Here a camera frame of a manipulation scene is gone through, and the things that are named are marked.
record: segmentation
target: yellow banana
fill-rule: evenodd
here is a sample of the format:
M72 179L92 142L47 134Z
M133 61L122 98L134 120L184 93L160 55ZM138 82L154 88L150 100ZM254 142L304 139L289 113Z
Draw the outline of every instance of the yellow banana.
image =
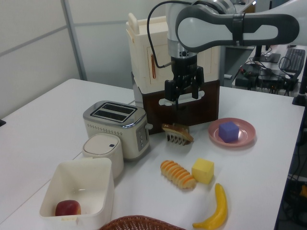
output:
M216 210L215 213L204 222L193 223L193 227L197 229L216 229L220 227L227 219L227 198L223 187L215 184Z

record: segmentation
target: white box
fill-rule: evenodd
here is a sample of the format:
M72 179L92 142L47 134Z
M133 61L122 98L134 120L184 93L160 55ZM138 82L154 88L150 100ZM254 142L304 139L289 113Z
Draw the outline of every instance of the white box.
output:
M39 214L49 230L98 230L111 218L114 181L111 160L85 158L60 163ZM81 215L55 216L57 204L76 200Z

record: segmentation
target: toy bread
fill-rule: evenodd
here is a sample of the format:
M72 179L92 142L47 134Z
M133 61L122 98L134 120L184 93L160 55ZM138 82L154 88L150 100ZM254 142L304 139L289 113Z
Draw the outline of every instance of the toy bread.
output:
M189 144L194 138L183 126L162 124L162 129L166 133L167 141L174 142L179 145Z
M195 188L194 177L174 161L164 161L160 166L161 173L179 188Z

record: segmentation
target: pink plate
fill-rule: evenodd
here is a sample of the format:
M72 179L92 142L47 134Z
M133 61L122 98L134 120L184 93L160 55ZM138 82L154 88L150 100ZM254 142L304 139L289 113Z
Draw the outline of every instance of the pink plate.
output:
M239 138L238 140L225 143L220 137L219 137L219 125L225 122L232 121L239 127ZM230 147L238 147L247 145L250 143L256 136L256 130L254 126L252 126L247 121L237 119L237 118L221 118L216 121L213 121L209 128L209 137L213 142L216 142L221 145L230 146Z

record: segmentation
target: keyboard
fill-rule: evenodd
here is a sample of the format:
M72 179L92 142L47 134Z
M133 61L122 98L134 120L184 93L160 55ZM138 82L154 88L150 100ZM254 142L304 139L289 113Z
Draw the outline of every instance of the keyboard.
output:
M305 50L288 48L281 70L290 73L301 72L304 65Z

